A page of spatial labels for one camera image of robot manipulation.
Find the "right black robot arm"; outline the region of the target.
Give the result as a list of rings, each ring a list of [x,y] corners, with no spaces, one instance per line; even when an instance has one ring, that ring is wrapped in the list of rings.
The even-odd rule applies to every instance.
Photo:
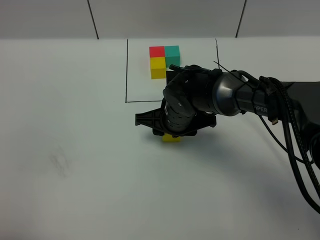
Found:
[[[281,88],[292,106],[302,146],[319,165],[320,84],[282,82]],[[194,136],[202,128],[215,127],[217,115],[250,112],[275,124],[285,116],[280,91],[274,78],[257,79],[242,70],[171,65],[160,108],[136,114],[135,124],[151,128],[156,136],[173,137]]]

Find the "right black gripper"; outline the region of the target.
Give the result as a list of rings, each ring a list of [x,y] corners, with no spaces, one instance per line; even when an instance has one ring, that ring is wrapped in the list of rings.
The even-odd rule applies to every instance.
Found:
[[[192,137],[198,130],[217,125],[216,115],[198,111],[192,116],[177,113],[166,100],[162,100],[160,108],[135,115],[135,125],[143,125],[152,129],[156,136],[165,134],[172,137]]]

